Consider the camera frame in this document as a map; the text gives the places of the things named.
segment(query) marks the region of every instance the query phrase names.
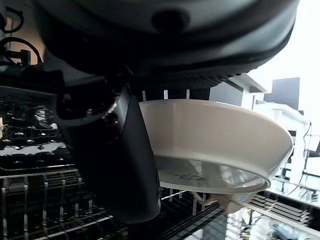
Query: rack tine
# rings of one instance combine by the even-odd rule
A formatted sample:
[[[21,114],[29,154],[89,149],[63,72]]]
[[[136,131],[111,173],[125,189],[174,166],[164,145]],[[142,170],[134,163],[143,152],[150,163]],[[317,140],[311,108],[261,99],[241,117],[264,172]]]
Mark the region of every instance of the rack tine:
[[[173,200],[173,195],[174,194],[174,190],[172,188],[170,188],[170,198],[169,198],[169,201],[172,202]]]
[[[202,196],[202,201],[205,201],[206,199],[207,199],[207,194],[204,193],[203,196]],[[205,208],[206,208],[206,206],[202,205],[201,210],[203,211],[203,210],[205,210]]]
[[[24,177],[24,216],[23,216],[23,230],[24,230],[24,239],[29,239],[29,233],[28,233],[28,212],[27,212],[27,204],[28,204],[28,177]]]
[[[1,195],[2,195],[2,228],[3,228],[3,239],[8,238],[8,226],[7,226],[7,192],[9,188],[8,179],[5,178],[3,180],[2,188],[1,188]]]
[[[91,197],[90,197],[90,200],[89,200],[89,213],[90,214],[92,214],[92,207],[93,207],[92,197],[93,197],[93,193],[91,192]]]
[[[47,196],[48,196],[48,180],[47,175],[43,175],[44,181],[44,201],[43,201],[43,209],[42,209],[42,225],[47,226]]]
[[[197,199],[193,199],[192,216],[197,215]]]
[[[60,222],[64,221],[64,196],[65,196],[66,180],[62,180],[61,203],[60,203]]]
[[[75,206],[74,206],[74,216],[75,217],[79,216],[79,200],[80,200],[81,183],[82,183],[82,178],[79,177],[78,178],[78,189],[77,189],[77,192],[76,192],[76,202],[75,202]]]

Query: white bowl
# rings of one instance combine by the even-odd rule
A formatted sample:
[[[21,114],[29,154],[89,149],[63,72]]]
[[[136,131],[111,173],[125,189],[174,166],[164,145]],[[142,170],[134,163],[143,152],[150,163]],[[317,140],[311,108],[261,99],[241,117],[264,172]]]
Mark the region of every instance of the white bowl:
[[[160,185],[202,193],[253,193],[293,148],[275,121],[234,105],[168,99],[140,103]]]

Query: dishwasher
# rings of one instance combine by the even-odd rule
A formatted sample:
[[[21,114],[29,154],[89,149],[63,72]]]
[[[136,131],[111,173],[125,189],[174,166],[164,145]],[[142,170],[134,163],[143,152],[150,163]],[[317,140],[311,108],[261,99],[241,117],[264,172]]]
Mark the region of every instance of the dishwasher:
[[[161,189],[155,219],[117,222],[78,173],[53,121],[51,99],[17,94],[0,102],[3,239],[197,239],[197,234],[224,239],[227,216],[218,204],[201,206],[186,191],[172,188]]]

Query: dishwasher rack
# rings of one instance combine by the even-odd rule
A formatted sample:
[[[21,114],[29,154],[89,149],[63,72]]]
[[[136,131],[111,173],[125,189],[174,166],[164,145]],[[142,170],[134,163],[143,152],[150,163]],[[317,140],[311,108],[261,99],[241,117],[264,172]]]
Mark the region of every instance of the dishwasher rack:
[[[127,226],[99,206],[76,169],[2,176],[0,180],[5,240],[130,240],[137,239],[137,234],[139,239],[173,240],[199,230],[207,239],[225,236],[223,209],[217,204],[200,206],[185,191],[163,188],[160,214],[147,223]]]

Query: black cable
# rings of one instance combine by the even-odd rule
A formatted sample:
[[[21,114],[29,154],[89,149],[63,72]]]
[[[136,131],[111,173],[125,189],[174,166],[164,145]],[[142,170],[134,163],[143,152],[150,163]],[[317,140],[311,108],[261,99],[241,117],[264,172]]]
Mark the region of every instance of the black cable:
[[[305,137],[306,137],[306,135],[308,134],[311,126],[312,126],[312,124],[311,124],[311,122],[310,122],[309,127],[308,127],[308,130],[306,131],[306,133],[305,133],[304,136],[303,136],[303,141],[304,141],[303,157],[305,156],[305,150],[306,150],[306,146],[307,146],[306,141],[305,141]],[[299,180],[299,183],[298,183],[298,184],[295,186],[295,188],[294,188],[291,192],[289,192],[286,196],[289,196],[290,194],[292,194],[292,193],[299,187],[299,185],[301,184],[301,181],[302,181],[302,178],[303,178],[303,177],[304,177],[304,169],[302,170],[302,174],[301,174],[301,178],[300,178],[300,180]]]
[[[42,63],[42,59],[41,59],[41,56],[40,56],[38,49],[36,49],[35,46],[33,46],[30,42],[28,42],[20,37],[8,36],[8,37],[5,37],[2,40],[0,40],[0,47],[6,45],[9,42],[17,42],[17,43],[27,45],[35,53],[38,64]]]
[[[12,34],[12,33],[15,33],[15,32],[17,32],[17,31],[19,31],[19,30],[22,28],[22,26],[24,25],[24,23],[25,23],[25,18],[24,18],[23,12],[22,12],[22,11],[15,10],[15,9],[13,9],[13,8],[11,8],[11,7],[8,7],[8,6],[6,6],[5,9],[6,9],[8,12],[11,12],[11,13],[17,15],[17,16],[20,18],[20,23],[19,23],[19,25],[16,26],[14,29],[5,30],[4,33],[5,33],[5,34]]]

